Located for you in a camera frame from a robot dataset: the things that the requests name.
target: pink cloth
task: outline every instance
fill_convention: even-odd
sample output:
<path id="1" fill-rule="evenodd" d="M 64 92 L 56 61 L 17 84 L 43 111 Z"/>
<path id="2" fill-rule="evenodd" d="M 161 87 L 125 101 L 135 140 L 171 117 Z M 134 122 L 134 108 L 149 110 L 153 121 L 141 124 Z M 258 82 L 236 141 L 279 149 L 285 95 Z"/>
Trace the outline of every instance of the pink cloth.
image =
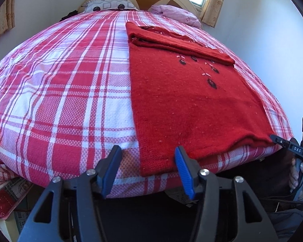
<path id="1" fill-rule="evenodd" d="M 194 14 L 172 5 L 153 5 L 149 9 L 149 12 L 174 19 L 198 29 L 202 29 L 202 24 Z"/>

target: hand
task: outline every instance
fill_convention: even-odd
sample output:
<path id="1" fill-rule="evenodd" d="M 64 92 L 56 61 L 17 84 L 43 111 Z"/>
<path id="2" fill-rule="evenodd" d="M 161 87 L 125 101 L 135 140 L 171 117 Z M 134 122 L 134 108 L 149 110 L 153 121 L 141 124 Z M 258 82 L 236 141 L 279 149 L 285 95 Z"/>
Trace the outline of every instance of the hand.
<path id="1" fill-rule="evenodd" d="M 291 172 L 289 173 L 289 187 L 294 190 L 298 186 L 299 173 L 296 170 L 296 159 L 291 161 Z M 303 173 L 303 163 L 300 164 L 300 171 Z M 301 190 L 298 200 L 303 201 L 303 189 Z"/>

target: plaid bedsheet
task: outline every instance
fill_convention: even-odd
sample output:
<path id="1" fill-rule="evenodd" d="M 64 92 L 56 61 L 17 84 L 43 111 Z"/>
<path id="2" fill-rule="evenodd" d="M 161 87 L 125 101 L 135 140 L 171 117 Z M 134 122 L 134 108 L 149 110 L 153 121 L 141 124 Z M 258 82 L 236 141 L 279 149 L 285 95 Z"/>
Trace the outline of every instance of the plaid bedsheet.
<path id="1" fill-rule="evenodd" d="M 261 96 L 275 133 L 292 137 L 273 94 L 245 62 L 205 31 L 143 11 L 79 14 L 33 36 L 0 62 L 0 185 L 18 175 L 41 186 L 57 175 L 73 178 L 95 167 L 114 144 L 124 156 L 109 197 L 180 185 L 176 172 L 140 176 L 130 101 L 128 21 L 188 35 L 229 54 Z M 227 170 L 277 149 L 244 146 L 212 156 L 203 166 L 212 172 Z"/>

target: patterned pillowcase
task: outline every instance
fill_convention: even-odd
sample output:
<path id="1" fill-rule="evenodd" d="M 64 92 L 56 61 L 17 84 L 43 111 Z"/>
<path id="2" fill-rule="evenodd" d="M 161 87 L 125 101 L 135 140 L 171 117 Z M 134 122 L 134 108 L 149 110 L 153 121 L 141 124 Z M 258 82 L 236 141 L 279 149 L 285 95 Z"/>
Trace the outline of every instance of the patterned pillowcase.
<path id="1" fill-rule="evenodd" d="M 85 7 L 85 13 L 104 10 L 139 11 L 129 0 L 91 0 L 84 3 L 81 7 Z"/>

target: blue gripper pad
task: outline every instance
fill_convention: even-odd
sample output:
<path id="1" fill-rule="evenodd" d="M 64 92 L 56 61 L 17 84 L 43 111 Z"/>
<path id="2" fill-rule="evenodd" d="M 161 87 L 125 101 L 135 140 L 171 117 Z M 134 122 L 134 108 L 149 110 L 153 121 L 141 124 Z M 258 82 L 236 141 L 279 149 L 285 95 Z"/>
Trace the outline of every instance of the blue gripper pad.
<path id="1" fill-rule="evenodd" d="M 120 163 L 122 161 L 122 150 L 120 146 L 113 146 L 107 158 L 104 158 L 103 167 L 98 173 L 97 183 L 101 186 L 101 195 L 106 198 L 110 194 Z"/>
<path id="2" fill-rule="evenodd" d="M 191 200 L 194 200 L 195 191 L 193 177 L 195 177 L 195 169 L 191 164 L 191 159 L 187 156 L 182 146 L 178 146 L 175 149 L 175 162 L 178 168 L 180 179 L 184 187 L 184 191 Z"/>

